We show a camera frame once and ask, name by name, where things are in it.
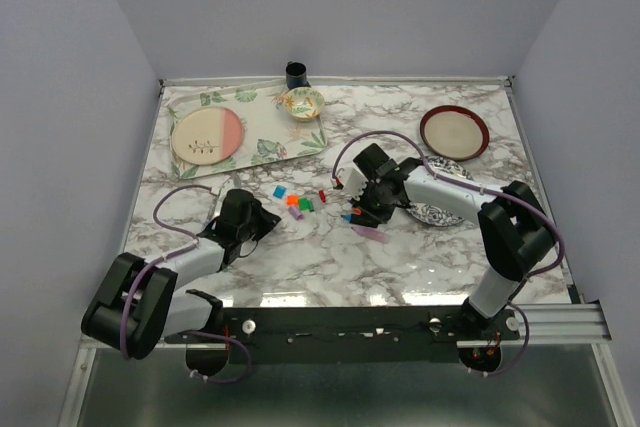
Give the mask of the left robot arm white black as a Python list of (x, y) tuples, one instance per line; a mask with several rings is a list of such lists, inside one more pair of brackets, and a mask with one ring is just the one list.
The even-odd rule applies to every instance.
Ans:
[(175, 292), (228, 267), (246, 243), (259, 243), (280, 222), (244, 189), (229, 190), (218, 214), (198, 234), (160, 222), (189, 242), (148, 259), (119, 254), (84, 313), (81, 332), (136, 360), (166, 336), (189, 331), (201, 342), (214, 340), (221, 332), (222, 302), (197, 289), (181, 299)]

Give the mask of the purple capped highlighter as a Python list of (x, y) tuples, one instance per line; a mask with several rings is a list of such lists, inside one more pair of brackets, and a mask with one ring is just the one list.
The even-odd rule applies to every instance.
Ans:
[(386, 244), (389, 242), (390, 237), (385, 232), (361, 225), (353, 225), (351, 229), (359, 236)]

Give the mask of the purple highlighter cap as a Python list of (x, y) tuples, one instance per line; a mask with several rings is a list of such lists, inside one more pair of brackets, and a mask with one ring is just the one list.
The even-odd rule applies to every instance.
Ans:
[(290, 205), (288, 210), (295, 220), (301, 220), (304, 218), (302, 211), (299, 209), (297, 205)]

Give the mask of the blue highlighter cap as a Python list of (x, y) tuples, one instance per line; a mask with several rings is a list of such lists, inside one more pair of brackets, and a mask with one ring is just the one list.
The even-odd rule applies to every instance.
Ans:
[(283, 198), (286, 193), (286, 188), (282, 185), (277, 185), (274, 189), (273, 196), (276, 198)]

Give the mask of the blue capped black highlighter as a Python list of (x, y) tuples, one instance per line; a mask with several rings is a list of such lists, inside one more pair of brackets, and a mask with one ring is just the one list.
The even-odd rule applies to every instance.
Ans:
[(379, 222), (375, 218), (365, 214), (350, 213), (342, 214), (341, 217), (348, 223), (354, 225), (360, 225), (370, 228), (377, 228), (379, 225)]

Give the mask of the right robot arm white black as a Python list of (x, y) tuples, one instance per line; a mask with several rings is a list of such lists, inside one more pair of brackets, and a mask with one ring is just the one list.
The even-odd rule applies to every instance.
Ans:
[(417, 158), (397, 163), (375, 143), (362, 150), (354, 163), (346, 187), (356, 208), (374, 225), (388, 222), (397, 208), (410, 210), (424, 204), (480, 229), (489, 268), (463, 302), (459, 317), (462, 331), (471, 338), (483, 338), (494, 330), (496, 316), (559, 242), (525, 183), (483, 187), (431, 172)]

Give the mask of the light blue clear pen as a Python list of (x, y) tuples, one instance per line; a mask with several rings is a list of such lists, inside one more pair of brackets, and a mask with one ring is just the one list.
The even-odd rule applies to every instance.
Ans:
[(222, 202), (221, 195), (220, 194), (215, 195), (214, 200), (210, 205), (209, 210), (207, 211), (207, 214), (205, 216), (205, 220), (202, 225), (203, 228), (206, 228), (219, 214), (219, 207), (221, 206), (221, 202)]

